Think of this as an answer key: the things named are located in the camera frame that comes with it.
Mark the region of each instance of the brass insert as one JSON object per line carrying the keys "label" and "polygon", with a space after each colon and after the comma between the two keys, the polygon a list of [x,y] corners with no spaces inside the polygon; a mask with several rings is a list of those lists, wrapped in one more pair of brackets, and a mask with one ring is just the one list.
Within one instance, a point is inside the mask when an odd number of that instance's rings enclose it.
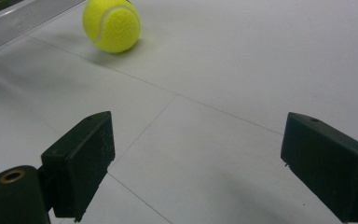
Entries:
{"label": "brass insert", "polygon": [[10,184],[18,181],[25,176],[24,170],[12,170],[1,176],[0,181],[2,184]]}

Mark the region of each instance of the tennis ball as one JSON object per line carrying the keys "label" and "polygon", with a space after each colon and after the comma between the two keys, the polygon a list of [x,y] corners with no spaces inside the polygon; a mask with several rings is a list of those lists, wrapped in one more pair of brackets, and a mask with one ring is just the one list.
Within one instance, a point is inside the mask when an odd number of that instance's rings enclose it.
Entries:
{"label": "tennis ball", "polygon": [[136,43],[141,20],[128,0],[89,0],[83,12],[83,27],[99,49],[119,53]]}

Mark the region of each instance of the floor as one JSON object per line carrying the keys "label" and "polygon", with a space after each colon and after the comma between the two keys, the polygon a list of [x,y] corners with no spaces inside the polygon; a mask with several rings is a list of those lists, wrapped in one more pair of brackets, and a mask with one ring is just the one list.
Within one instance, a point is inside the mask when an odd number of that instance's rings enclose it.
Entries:
{"label": "floor", "polygon": [[110,110],[117,156],[81,223],[340,223],[280,150],[290,111],[358,140],[358,1],[132,3],[124,53],[89,42],[85,3],[0,48],[0,172]]}

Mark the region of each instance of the tennis ball seam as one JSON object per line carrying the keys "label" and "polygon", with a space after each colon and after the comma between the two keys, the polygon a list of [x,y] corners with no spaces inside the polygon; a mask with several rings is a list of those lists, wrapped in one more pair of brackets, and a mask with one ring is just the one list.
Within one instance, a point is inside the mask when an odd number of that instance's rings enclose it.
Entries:
{"label": "tennis ball seam", "polygon": [[92,41],[94,44],[95,44],[95,43],[98,43],[98,42],[101,41],[101,39],[103,38],[103,25],[104,25],[104,22],[105,22],[106,18],[109,16],[109,14],[110,14],[111,12],[113,12],[113,11],[116,10],[116,9],[121,9],[121,8],[126,9],[126,10],[128,10],[129,12],[131,12],[131,13],[135,16],[136,20],[138,21],[138,24],[141,24],[140,21],[139,21],[139,18],[138,18],[138,16],[137,16],[137,14],[136,14],[131,8],[125,7],[125,6],[115,6],[115,7],[111,7],[111,8],[109,8],[109,10],[107,10],[107,11],[103,14],[103,18],[101,19],[100,32],[98,33],[97,38]]}

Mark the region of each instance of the white tile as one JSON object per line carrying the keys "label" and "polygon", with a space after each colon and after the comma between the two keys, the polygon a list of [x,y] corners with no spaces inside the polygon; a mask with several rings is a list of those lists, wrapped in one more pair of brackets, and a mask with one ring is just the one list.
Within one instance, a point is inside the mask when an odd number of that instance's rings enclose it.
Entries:
{"label": "white tile", "polygon": [[[74,221],[70,218],[66,218],[63,222],[63,224],[71,223],[74,223]],[[107,175],[80,223],[168,224],[170,222],[114,178]]]}
{"label": "white tile", "polygon": [[29,37],[0,51],[0,87],[60,134],[112,111],[118,156],[174,97]]}
{"label": "white tile", "polygon": [[132,1],[135,48],[105,54],[83,6],[33,36],[275,132],[289,111],[358,139],[358,2]]}
{"label": "white tile", "polygon": [[39,168],[40,155],[58,139],[46,123],[0,89],[0,173],[20,165]]}
{"label": "white tile", "polygon": [[339,223],[284,166],[281,143],[178,97],[109,172],[172,223]]}

